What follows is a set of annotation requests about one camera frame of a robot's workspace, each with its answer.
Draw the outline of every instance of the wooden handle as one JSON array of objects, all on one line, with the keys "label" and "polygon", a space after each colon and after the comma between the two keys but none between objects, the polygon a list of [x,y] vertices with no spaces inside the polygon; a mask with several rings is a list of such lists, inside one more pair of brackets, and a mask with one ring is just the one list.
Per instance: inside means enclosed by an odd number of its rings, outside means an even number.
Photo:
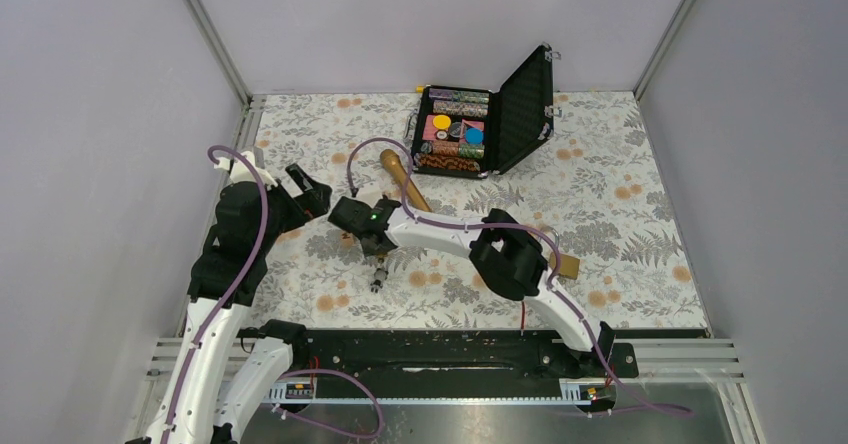
[{"label": "wooden handle", "polygon": [[[391,149],[386,149],[380,153],[380,162],[383,163],[383,169],[389,171],[389,174],[392,175],[392,179],[398,183],[398,186],[403,186],[404,181],[406,181],[406,170],[403,168],[403,164],[400,163],[400,157],[397,153]],[[430,206],[427,205],[427,201],[424,200],[424,196],[415,187],[412,179],[409,180],[409,187],[406,188],[406,197],[409,199],[412,207],[426,212],[433,212]]]}]

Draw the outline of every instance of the black metal plate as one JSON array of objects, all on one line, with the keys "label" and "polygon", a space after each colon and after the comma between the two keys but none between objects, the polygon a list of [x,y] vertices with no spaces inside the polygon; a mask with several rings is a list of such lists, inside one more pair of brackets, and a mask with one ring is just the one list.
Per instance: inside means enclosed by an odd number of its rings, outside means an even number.
[{"label": "black metal plate", "polygon": [[[552,342],[554,331],[308,330],[320,367],[357,378],[380,398],[560,397],[560,378],[604,377],[587,356]],[[549,362],[544,364],[544,357]],[[629,344],[615,344],[611,363],[636,377]],[[410,368],[440,369],[409,372]],[[319,398],[361,398],[340,379],[321,379]]]}]

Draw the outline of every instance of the floral tablecloth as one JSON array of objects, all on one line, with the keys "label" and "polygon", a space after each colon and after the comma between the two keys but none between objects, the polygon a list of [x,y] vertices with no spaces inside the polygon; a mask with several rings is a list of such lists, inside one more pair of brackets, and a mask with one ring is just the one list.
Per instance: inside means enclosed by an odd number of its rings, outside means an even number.
[{"label": "floral tablecloth", "polygon": [[[268,96],[256,145],[272,174],[286,176],[285,166],[297,162],[333,188],[335,204],[348,192],[350,150],[369,137],[402,139],[418,100],[418,94]],[[562,251],[582,261],[579,278],[560,278],[561,284],[613,327],[705,327],[633,95],[568,93],[555,100],[563,112],[554,137],[508,173],[483,181],[415,175],[422,194],[434,212],[475,216],[498,207],[519,222],[555,228]],[[360,187],[399,196],[379,163],[384,148],[364,148],[354,177]],[[299,192],[290,181],[287,188]],[[267,260],[252,325],[277,318],[323,328],[519,326],[520,303],[489,291],[469,261],[436,251],[393,251],[388,281],[370,292],[373,267],[326,218],[282,235]],[[527,326],[546,327],[529,310]]]}]

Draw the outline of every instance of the wooden block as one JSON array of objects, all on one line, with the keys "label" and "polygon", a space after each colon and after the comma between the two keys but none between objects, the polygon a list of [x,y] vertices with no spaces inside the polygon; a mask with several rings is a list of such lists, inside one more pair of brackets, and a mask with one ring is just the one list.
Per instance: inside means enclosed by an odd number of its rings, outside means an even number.
[{"label": "wooden block", "polygon": [[[580,271],[580,259],[569,256],[568,254],[560,254],[561,261],[559,266],[559,275],[569,279],[577,279],[577,273]],[[556,255],[551,252],[548,258],[551,269],[556,265]]]}]

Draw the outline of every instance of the blue poker chip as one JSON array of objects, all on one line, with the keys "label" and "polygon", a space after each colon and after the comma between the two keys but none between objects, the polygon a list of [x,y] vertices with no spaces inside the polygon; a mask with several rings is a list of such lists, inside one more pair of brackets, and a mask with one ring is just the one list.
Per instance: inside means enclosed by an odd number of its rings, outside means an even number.
[{"label": "blue poker chip", "polygon": [[465,131],[465,141],[469,144],[482,144],[483,131],[481,131],[480,129],[474,129],[473,127],[469,127]]}]

